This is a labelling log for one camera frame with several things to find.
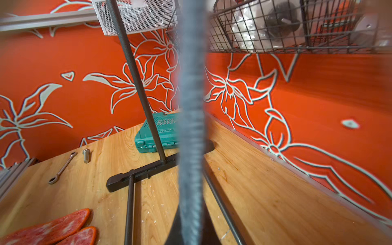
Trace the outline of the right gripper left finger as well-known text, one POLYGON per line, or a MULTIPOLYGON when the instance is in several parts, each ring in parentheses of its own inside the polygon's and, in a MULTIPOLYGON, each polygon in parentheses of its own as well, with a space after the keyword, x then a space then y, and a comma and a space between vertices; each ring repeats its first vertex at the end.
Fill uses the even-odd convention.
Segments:
POLYGON ((166 239, 165 245, 184 245, 180 208, 177 208, 174 221, 166 239))

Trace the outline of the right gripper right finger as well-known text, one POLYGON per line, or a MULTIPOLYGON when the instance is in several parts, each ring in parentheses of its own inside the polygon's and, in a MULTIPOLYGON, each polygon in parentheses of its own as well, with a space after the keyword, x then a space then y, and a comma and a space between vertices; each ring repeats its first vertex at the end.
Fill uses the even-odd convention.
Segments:
POLYGON ((206 203, 203 202, 203 230, 201 245, 221 245, 218 235, 209 215, 206 203))

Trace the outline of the red patterned insole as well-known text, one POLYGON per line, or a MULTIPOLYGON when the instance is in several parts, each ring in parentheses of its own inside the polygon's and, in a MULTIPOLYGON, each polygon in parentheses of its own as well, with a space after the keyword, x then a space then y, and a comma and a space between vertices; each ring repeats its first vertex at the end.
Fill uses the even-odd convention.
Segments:
POLYGON ((51 222, 18 230, 1 238, 2 245, 52 245, 77 233, 86 223, 91 210, 78 210, 51 222))

